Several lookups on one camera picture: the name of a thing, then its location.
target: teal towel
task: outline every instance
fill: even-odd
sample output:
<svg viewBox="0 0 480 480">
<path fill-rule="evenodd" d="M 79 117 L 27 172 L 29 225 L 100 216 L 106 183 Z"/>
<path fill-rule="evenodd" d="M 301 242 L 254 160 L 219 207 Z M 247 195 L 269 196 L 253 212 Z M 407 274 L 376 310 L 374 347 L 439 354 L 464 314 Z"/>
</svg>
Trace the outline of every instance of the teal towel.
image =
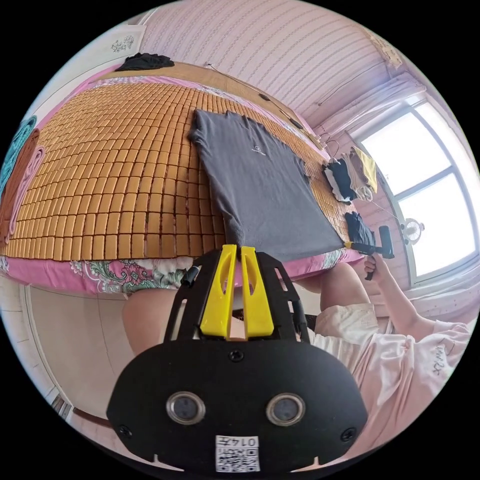
<svg viewBox="0 0 480 480">
<path fill-rule="evenodd" d="M 28 120 L 24 120 L 18 127 L 18 130 L 11 141 L 10 147 L 8 148 L 8 152 L 6 153 L 5 160 L 0 170 L 0 202 L 5 190 L 5 186 L 7 185 L 7 181 L 14 171 L 15 163 L 17 162 L 17 157 L 19 156 L 20 150 L 25 145 L 25 142 L 33 132 L 36 124 L 37 117 L 35 115 L 31 116 Z"/>
</svg>

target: t-shirt logo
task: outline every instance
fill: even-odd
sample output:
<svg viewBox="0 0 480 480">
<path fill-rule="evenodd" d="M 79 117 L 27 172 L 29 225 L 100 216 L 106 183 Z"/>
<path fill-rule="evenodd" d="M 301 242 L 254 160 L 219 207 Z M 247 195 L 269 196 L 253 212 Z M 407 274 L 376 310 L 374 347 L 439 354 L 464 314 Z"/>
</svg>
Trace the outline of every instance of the t-shirt logo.
<svg viewBox="0 0 480 480">
<path fill-rule="evenodd" d="M 265 153 L 262 152 L 261 148 L 258 145 L 255 145 L 255 147 L 253 147 L 251 151 L 257 152 L 258 154 L 263 155 L 265 157 Z"/>
</svg>

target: bed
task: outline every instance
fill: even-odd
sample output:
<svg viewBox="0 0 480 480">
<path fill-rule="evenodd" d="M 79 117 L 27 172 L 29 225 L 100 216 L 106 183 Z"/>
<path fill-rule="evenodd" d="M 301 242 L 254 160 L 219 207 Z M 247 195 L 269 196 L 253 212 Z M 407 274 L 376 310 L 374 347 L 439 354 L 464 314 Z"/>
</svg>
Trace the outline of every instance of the bed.
<svg viewBox="0 0 480 480">
<path fill-rule="evenodd" d="M 0 249 L 0 272 L 88 294 L 178 288 L 195 257 L 225 243 L 222 217 L 187 138 L 195 108 L 246 115 L 285 142 L 305 161 L 315 199 L 347 240 L 345 213 L 355 208 L 333 198 L 321 173 L 328 155 L 303 119 L 281 106 L 302 131 L 278 105 L 234 79 L 179 63 L 102 72 L 84 82 L 36 126 L 44 158 Z M 361 257 L 342 248 L 285 268 L 299 279 Z M 235 284 L 241 285 L 240 269 Z"/>
</svg>

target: gray t-shirt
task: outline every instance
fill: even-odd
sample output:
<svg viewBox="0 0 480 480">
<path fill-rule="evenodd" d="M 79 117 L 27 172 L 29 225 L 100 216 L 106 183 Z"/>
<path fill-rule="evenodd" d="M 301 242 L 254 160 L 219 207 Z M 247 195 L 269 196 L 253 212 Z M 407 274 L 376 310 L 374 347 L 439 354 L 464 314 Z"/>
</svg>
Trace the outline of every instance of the gray t-shirt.
<svg viewBox="0 0 480 480">
<path fill-rule="evenodd" d="M 197 109 L 189 138 L 223 215 L 227 243 L 281 262 L 344 246 L 312 194 L 304 161 L 262 124 Z"/>
</svg>

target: white shorts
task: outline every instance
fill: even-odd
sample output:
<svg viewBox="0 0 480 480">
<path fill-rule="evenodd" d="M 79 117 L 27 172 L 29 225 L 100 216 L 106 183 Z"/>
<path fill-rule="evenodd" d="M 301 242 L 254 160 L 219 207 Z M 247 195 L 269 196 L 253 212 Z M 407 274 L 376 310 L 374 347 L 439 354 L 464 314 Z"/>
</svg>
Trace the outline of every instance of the white shorts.
<svg viewBox="0 0 480 480">
<path fill-rule="evenodd" d="M 379 323 L 372 303 L 331 306 L 316 318 L 315 331 L 308 329 L 310 343 L 339 359 L 353 373 Z"/>
</svg>

